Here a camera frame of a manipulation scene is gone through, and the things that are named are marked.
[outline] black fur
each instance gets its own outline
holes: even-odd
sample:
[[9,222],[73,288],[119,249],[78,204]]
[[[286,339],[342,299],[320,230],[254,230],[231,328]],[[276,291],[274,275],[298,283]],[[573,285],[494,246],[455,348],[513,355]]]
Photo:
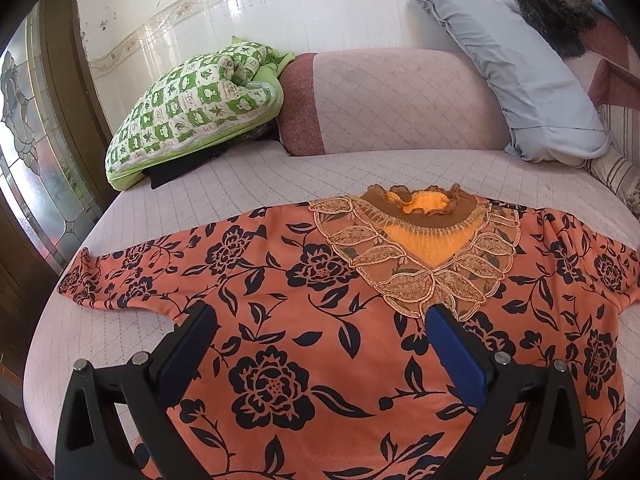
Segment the black fur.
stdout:
[[560,57],[585,53],[580,32],[596,26],[589,0],[516,0],[524,20],[545,38]]

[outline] silver bolt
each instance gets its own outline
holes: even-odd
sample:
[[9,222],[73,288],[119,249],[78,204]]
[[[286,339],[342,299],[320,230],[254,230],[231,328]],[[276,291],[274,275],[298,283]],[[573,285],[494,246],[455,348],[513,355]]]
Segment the silver bolt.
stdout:
[[562,359],[556,359],[554,361],[554,367],[559,372],[565,372],[565,371],[567,371],[569,369],[569,367],[566,365],[566,363],[564,361],[562,361]]
[[131,358],[131,362],[135,365],[143,365],[149,361],[149,354],[146,352],[136,352]]
[[494,359],[499,365],[508,365],[511,362],[511,356],[507,352],[496,352]]
[[82,370],[87,368],[88,365],[89,365],[89,361],[87,361],[86,359],[80,358],[74,363],[74,370],[76,372],[81,372]]

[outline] stained glass window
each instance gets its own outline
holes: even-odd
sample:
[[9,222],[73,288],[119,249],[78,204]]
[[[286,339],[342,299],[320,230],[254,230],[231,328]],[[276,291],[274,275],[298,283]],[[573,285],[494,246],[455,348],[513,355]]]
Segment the stained glass window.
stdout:
[[37,6],[0,59],[0,192],[29,240],[60,273],[102,211],[82,180],[53,111]]

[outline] light blue pillow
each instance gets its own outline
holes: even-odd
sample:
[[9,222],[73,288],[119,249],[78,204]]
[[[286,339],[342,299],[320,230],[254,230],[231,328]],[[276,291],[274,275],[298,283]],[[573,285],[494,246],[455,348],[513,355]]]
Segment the light blue pillow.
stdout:
[[496,0],[416,0],[472,59],[502,107],[511,155],[581,166],[609,137],[567,65],[524,19]]

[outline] black fabric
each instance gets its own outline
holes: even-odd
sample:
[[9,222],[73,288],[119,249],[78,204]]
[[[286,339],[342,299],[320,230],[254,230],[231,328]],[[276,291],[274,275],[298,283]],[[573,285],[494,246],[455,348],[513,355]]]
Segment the black fabric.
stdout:
[[516,0],[524,20],[558,53],[577,57],[585,53],[580,32],[596,26],[591,0]]
[[183,176],[191,170],[195,170],[208,160],[228,152],[231,148],[252,139],[279,140],[278,127],[276,126],[275,120],[262,124],[245,134],[229,139],[221,144],[209,146],[208,148],[203,148],[189,155],[174,158],[174,160],[168,160],[146,168],[146,170],[142,170],[142,174],[151,179],[151,189],[155,189],[163,186],[167,182],[171,182],[175,178]]

